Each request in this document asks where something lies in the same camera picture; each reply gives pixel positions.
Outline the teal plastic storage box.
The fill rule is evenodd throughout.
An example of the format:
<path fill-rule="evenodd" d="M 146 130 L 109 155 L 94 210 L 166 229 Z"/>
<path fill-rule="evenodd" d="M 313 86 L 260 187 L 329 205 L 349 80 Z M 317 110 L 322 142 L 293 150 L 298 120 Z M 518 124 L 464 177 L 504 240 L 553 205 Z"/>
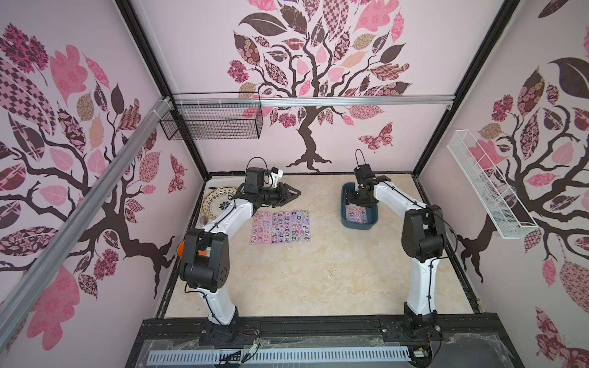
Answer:
<path fill-rule="evenodd" d="M 354 190 L 353 182 L 345 183 L 341 188 L 341 223 L 345 228 L 355 230 L 370 230 L 379 219 L 377 205 L 362 207 L 347 202 L 348 190 Z"/>

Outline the character sticker sheet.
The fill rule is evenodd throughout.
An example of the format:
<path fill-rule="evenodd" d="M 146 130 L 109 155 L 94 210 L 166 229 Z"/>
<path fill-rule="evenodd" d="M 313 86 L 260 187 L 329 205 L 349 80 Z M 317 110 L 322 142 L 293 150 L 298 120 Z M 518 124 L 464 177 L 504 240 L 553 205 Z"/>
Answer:
<path fill-rule="evenodd" d="M 299 209 L 291 212 L 290 217 L 291 243 L 311 241 L 310 212 Z"/>
<path fill-rule="evenodd" d="M 290 244 L 291 243 L 291 213 L 290 212 L 272 213 L 271 243 L 272 244 Z"/>

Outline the pink sticker sheet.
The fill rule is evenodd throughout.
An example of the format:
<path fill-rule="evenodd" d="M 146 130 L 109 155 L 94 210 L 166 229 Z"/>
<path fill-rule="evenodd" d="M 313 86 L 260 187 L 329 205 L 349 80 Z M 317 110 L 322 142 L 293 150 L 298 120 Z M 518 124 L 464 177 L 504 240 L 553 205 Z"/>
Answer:
<path fill-rule="evenodd" d="M 250 243 L 252 245 L 270 245 L 272 230 L 272 213 L 258 211 L 253 217 Z"/>

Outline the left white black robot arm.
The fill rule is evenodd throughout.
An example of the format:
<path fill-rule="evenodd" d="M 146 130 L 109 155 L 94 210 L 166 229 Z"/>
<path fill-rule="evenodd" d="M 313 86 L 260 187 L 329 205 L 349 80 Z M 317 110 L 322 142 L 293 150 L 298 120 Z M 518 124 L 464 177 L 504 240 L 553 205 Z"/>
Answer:
<path fill-rule="evenodd" d="M 237 231 L 262 207 L 281 207 L 301 191 L 281 182 L 279 168 L 248 168 L 245 181 L 228 195 L 229 206 L 202 228 L 192 228 L 177 249 L 179 278 L 185 292 L 197 294 L 208 309 L 208 320 L 221 328 L 232 326 L 239 315 L 225 284 L 230 273 L 229 243 Z"/>

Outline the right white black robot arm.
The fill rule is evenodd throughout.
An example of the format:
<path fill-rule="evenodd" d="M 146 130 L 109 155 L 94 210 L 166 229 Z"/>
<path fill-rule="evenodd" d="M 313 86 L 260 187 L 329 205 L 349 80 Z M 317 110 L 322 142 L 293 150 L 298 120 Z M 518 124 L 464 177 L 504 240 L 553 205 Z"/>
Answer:
<path fill-rule="evenodd" d="M 403 219 L 400 243 L 411 259 L 410 291 L 403 305 L 405 328 L 435 325 L 437 268 L 447 240 L 441 208 L 414 199 L 387 176 L 376 176 L 367 163 L 357 166 L 354 175 L 357 184 L 345 194 L 348 204 L 365 208 L 384 204 Z"/>

